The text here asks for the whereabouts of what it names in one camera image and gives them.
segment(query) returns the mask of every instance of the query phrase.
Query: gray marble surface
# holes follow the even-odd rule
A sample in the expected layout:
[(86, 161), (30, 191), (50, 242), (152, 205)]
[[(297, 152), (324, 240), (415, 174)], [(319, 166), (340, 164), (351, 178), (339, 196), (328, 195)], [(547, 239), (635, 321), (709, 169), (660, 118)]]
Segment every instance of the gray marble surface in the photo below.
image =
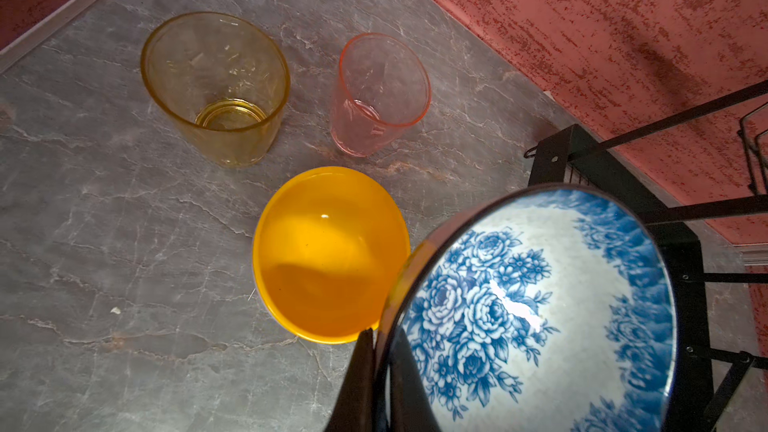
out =
[[(194, 10), (242, 16), (288, 59), (283, 127), (254, 167), (208, 162), (141, 83), (147, 35)], [(414, 49), (434, 101), (358, 159), (327, 110), (344, 43), (367, 31)], [(297, 339), (249, 300), (269, 197), (308, 168), (355, 168), (417, 244), (524, 187), (523, 151), (573, 121), (430, 0), (99, 1), (0, 78), (0, 430), (321, 430), (352, 346)]]

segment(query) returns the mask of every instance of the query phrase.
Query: drinking glass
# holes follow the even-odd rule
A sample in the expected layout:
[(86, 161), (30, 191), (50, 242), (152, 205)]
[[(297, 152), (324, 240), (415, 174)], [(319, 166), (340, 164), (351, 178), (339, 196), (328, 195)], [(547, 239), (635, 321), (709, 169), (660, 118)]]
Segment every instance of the drinking glass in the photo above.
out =
[(432, 89), (418, 57), (384, 34), (346, 44), (331, 104), (331, 136), (341, 150), (365, 157), (400, 137), (429, 108)]
[(288, 64), (271, 38), (213, 12), (180, 15), (152, 32), (141, 51), (141, 76), (182, 135), (225, 167), (264, 157), (290, 88)]

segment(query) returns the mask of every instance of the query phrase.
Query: yellow glass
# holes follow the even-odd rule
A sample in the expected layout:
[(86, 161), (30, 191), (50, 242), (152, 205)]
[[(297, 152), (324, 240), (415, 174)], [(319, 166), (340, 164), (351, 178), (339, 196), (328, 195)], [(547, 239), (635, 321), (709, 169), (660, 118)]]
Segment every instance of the yellow glass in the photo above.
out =
[(406, 222), (375, 180), (344, 167), (292, 178), (264, 207), (254, 275), (283, 327), (324, 344), (377, 328), (411, 252)]
[(214, 12), (155, 29), (141, 51), (141, 76), (184, 137), (225, 167), (264, 157), (290, 88), (277, 44), (253, 24)]

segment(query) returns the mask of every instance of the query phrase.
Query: bowl rim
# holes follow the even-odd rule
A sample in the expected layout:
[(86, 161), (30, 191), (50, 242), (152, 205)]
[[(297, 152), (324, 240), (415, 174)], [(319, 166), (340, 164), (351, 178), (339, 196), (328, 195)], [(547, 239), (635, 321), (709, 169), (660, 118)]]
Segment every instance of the bowl rim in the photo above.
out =
[[(283, 315), (283, 313), (278, 309), (278, 307), (274, 303), (274, 300), (272, 299), (272, 297), (267, 292), (266, 286), (264, 284), (264, 277), (261, 273), (261, 268), (257, 260), (258, 244), (260, 242), (262, 231), (264, 230), (263, 219), (265, 216), (269, 214), (272, 207), (274, 207), (274, 205), (280, 201), (282, 196), (284, 196), (288, 190), (291, 190), (300, 182), (304, 182), (305, 180), (310, 180), (312, 178), (315, 178), (318, 176), (324, 176), (328, 174), (343, 174), (347, 176), (357, 176), (359, 178), (362, 178), (362, 180), (364, 181), (372, 182), (373, 184), (375, 184), (375, 187), (379, 187), (386, 194), (389, 200), (392, 201), (392, 205), (398, 211), (396, 221), (400, 225), (399, 226), (400, 233), (406, 240), (405, 259), (408, 259), (408, 256), (411, 254), (411, 240), (410, 240), (410, 236), (408, 235), (408, 227), (406, 226), (406, 221), (402, 217), (402, 212), (400, 211), (400, 207), (398, 207), (397, 203), (395, 202), (395, 199), (392, 198), (392, 196), (389, 195), (389, 192), (376, 180), (374, 180), (371, 177), (368, 177), (368, 175), (362, 172), (359, 172), (353, 168), (340, 167), (340, 166), (325, 166), (325, 167), (311, 168), (310, 170), (306, 170), (301, 174), (294, 176), (288, 182), (284, 183), (280, 188), (277, 189), (277, 192), (275, 192), (275, 194), (270, 198), (270, 200), (264, 207), (264, 210), (262, 211), (261, 216), (259, 217), (259, 223), (256, 226), (256, 231), (254, 233), (254, 241), (251, 249), (251, 267), (253, 268), (254, 281), (255, 281), (256, 289), (259, 292), (259, 296), (261, 296), (262, 302), (264, 302), (264, 305), (270, 311), (274, 319), (277, 320), (277, 322), (280, 325), (282, 325), (287, 331), (297, 335), (298, 337), (306, 339), (308, 341), (317, 342), (319, 344), (334, 345), (334, 344), (347, 344), (349, 342), (353, 342), (357, 340), (358, 335), (360, 335), (360, 331), (355, 332), (354, 334), (332, 337), (332, 336), (314, 334), (294, 324), (285, 315)], [(397, 277), (398, 276), (395, 276), (395, 280), (392, 285), (397, 283)], [(386, 300), (386, 296), (389, 294), (389, 288), (387, 288), (386, 290), (383, 290), (382, 293), (384, 294), (384, 299)], [(380, 316), (381, 314), (379, 314), (379, 317), (377, 317), (377, 319), (372, 324), (370, 324), (368, 328), (377, 330), (379, 327)]]

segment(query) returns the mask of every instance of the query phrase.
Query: pink glass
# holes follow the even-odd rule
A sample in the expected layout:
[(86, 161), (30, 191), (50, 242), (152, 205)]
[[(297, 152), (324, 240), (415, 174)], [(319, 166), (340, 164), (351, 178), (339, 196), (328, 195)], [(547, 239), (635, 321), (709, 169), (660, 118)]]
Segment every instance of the pink glass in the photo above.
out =
[(331, 136), (351, 156), (369, 156), (421, 120), (431, 99), (412, 50), (384, 34), (358, 35), (341, 52)]

